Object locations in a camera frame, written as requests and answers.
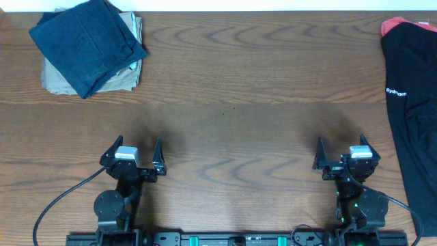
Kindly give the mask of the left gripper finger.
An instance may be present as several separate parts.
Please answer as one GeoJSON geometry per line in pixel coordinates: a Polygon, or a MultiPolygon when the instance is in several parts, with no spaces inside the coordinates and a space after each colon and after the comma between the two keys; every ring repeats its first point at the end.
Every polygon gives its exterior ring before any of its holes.
{"type": "Polygon", "coordinates": [[[100,164],[101,166],[112,166],[116,162],[115,153],[117,149],[123,145],[123,136],[120,135],[111,147],[101,156],[100,164]]]}
{"type": "Polygon", "coordinates": [[[165,159],[163,156],[162,141],[161,141],[160,137],[157,139],[157,142],[156,142],[152,163],[153,163],[154,169],[156,171],[166,171],[167,170],[167,166],[166,166],[165,159]]]}

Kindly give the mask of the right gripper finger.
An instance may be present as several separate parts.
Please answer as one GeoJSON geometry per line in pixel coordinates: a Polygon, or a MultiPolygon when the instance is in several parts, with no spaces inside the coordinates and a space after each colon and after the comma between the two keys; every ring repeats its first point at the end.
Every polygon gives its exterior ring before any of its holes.
{"type": "Polygon", "coordinates": [[[361,146],[368,146],[369,147],[369,149],[371,150],[371,153],[372,153],[372,159],[375,159],[377,161],[379,161],[381,159],[380,155],[371,146],[371,144],[368,142],[367,138],[362,133],[360,135],[360,145],[361,146]]]}
{"type": "Polygon", "coordinates": [[[318,137],[317,150],[315,153],[312,169],[324,169],[326,166],[328,166],[328,161],[326,157],[324,141],[321,137],[318,137]]]}

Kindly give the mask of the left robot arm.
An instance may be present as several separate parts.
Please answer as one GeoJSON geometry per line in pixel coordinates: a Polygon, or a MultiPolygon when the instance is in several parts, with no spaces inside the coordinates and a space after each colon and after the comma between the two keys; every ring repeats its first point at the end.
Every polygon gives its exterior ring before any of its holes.
{"type": "Polygon", "coordinates": [[[153,168],[139,167],[140,156],[136,147],[123,145],[120,135],[101,156],[100,164],[117,181],[113,190],[102,192],[94,202],[98,217],[97,245],[152,245],[144,238],[143,230],[134,225],[141,200],[143,184],[156,182],[167,174],[162,141],[157,139],[152,158],[153,168]]]}

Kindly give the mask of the black t-shirt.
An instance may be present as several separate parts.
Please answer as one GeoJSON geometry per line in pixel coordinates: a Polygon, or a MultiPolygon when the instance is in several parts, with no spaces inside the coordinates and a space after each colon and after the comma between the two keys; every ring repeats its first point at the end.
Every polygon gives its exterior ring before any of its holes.
{"type": "Polygon", "coordinates": [[[409,22],[381,38],[386,107],[409,206],[436,236],[436,32],[409,22]]]}

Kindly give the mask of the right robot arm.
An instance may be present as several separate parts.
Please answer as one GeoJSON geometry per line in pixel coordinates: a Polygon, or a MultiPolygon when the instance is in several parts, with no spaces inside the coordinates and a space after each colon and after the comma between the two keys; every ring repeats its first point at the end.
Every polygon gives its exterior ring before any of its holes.
{"type": "Polygon", "coordinates": [[[337,188],[336,217],[342,225],[325,232],[323,245],[379,245],[378,229],[386,224],[388,200],[364,187],[376,170],[380,155],[364,135],[359,145],[349,147],[338,161],[327,159],[324,142],[318,139],[313,169],[322,170],[322,179],[333,181],[337,188]]]}

